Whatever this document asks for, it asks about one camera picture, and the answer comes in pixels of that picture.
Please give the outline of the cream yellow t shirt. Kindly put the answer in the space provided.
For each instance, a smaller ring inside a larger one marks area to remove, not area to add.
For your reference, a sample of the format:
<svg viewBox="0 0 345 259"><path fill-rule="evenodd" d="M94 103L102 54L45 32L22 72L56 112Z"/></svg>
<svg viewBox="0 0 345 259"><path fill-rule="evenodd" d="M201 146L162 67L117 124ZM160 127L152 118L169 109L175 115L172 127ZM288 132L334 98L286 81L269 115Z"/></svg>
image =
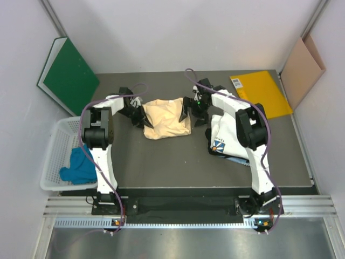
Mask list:
<svg viewBox="0 0 345 259"><path fill-rule="evenodd" d="M143 134L147 139L158 140L168 137L180 137L191 134L189 115L179 122L183 98L174 100L156 99L142 105L153 128L144 126Z"/></svg>

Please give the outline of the white t shirt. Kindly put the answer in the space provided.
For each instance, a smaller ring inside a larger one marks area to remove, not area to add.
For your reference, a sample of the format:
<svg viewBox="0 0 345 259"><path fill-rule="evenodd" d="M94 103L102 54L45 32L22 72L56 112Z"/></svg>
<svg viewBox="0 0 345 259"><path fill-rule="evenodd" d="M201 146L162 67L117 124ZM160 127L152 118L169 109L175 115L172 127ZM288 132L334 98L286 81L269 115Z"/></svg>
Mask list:
<svg viewBox="0 0 345 259"><path fill-rule="evenodd" d="M246 149L239 143L236 134L236 121L227 113L211 118L210 151L226 158L248 160Z"/></svg>

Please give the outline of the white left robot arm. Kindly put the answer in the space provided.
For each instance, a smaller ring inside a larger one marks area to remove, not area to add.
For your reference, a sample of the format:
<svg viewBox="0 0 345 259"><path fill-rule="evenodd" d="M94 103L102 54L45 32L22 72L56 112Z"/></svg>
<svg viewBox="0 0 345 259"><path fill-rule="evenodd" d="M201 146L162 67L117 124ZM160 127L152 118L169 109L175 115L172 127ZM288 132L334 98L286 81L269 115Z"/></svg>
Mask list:
<svg viewBox="0 0 345 259"><path fill-rule="evenodd" d="M116 192L118 182L112 165L112 144L114 141L113 116L120 113L129 118L135 127L153 128L142 107L142 93L135 94L134 88L121 87L116 94L91 101L81 112L78 141L82 151L94 165L97 176L95 206L103 206L111 214L122 209L122 201Z"/></svg>

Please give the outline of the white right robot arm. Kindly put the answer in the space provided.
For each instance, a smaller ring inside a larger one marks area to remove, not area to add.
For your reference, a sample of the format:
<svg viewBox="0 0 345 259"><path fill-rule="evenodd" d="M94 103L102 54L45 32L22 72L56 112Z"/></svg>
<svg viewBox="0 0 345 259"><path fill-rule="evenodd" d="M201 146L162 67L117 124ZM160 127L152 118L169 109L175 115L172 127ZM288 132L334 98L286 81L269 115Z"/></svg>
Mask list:
<svg viewBox="0 0 345 259"><path fill-rule="evenodd" d="M189 114L195 126L207 125L205 136L211 155L249 166L252 175L252 208L262 214L277 198L270 178L267 149L271 133L264 108L239 99L224 87L204 78L193 86L195 96L184 97L179 121Z"/></svg>

